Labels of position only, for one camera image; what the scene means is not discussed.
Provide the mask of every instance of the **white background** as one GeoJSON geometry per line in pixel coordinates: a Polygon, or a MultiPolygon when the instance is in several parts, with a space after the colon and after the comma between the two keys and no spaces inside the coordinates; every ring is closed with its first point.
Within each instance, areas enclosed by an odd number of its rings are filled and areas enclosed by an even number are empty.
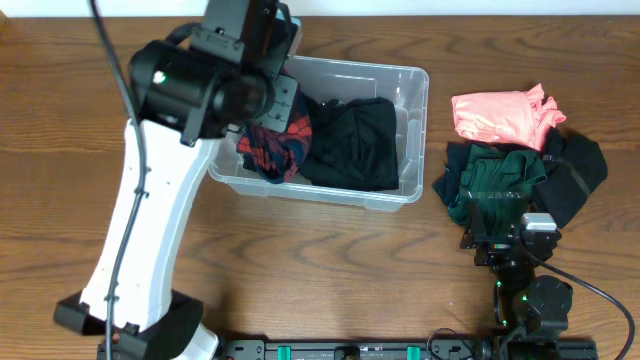
{"type": "MultiPolygon", "coordinates": [[[[97,0],[105,16],[202,16],[207,0],[97,0]]],[[[284,0],[303,15],[640,14],[640,0],[284,0]]],[[[86,0],[0,0],[7,16],[87,16],[86,0]]]]}

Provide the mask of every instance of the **plaid cloth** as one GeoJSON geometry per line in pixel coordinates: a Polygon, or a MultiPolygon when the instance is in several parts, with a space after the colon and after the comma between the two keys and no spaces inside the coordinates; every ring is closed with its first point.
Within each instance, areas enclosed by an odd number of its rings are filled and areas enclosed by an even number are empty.
{"type": "Polygon", "coordinates": [[[256,171],[272,184],[288,182],[298,173],[311,146],[311,120],[304,96],[298,92],[294,118],[283,133],[247,125],[237,151],[244,155],[244,168],[256,171]]]}

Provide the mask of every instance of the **folded pink shirt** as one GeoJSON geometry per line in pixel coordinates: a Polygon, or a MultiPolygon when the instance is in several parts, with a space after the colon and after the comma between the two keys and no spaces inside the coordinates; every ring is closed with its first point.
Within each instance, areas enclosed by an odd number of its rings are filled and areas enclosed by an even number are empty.
{"type": "Polygon", "coordinates": [[[454,96],[453,121],[460,136],[488,143],[516,143],[542,150],[549,128],[567,119],[552,97],[542,103],[538,84],[527,92],[454,96]]]}

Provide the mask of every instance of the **dark green folded shirt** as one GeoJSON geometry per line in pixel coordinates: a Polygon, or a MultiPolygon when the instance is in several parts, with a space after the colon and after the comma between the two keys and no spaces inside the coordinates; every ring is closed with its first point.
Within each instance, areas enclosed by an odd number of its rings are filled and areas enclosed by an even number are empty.
{"type": "Polygon", "coordinates": [[[503,153],[471,145],[469,161],[460,177],[460,194],[449,206],[456,224],[469,223],[471,201],[478,205],[487,235],[506,235],[511,224],[527,212],[533,186],[547,178],[534,150],[503,153]]]}

